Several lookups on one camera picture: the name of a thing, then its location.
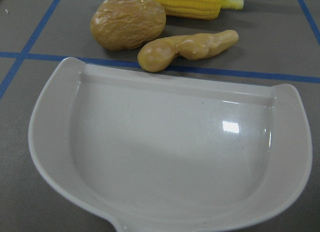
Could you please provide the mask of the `brown toy potato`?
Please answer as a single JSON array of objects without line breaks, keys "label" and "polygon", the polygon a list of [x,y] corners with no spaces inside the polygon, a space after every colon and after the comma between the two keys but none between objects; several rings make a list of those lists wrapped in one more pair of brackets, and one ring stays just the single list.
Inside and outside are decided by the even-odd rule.
[{"label": "brown toy potato", "polygon": [[135,49],[159,37],[164,7],[154,0],[105,0],[90,20],[96,42],[111,51]]}]

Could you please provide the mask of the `beige plastic dustpan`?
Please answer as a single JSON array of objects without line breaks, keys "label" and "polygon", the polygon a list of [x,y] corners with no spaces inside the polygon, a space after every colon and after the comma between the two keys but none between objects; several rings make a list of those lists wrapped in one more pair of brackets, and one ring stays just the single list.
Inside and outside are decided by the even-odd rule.
[{"label": "beige plastic dustpan", "polygon": [[292,205],[309,179],[310,126],[290,84],[249,85],[68,57],[28,130],[46,182],[119,232],[222,232]]}]

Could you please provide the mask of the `tan toy ginger root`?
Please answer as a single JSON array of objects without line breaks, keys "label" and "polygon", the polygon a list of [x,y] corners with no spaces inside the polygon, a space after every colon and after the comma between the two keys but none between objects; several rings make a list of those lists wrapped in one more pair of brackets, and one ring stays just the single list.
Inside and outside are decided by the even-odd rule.
[{"label": "tan toy ginger root", "polygon": [[178,57],[192,61],[211,58],[238,41],[239,35],[235,30],[169,36],[144,45],[137,60],[142,69],[155,73],[167,68]]}]

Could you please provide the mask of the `yellow toy corn cob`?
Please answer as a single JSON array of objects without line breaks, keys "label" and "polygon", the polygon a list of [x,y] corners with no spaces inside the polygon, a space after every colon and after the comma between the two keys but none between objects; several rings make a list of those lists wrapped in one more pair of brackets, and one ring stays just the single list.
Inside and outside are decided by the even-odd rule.
[{"label": "yellow toy corn cob", "polygon": [[164,7],[168,16],[214,20],[221,10],[242,10],[244,0],[154,0]]}]

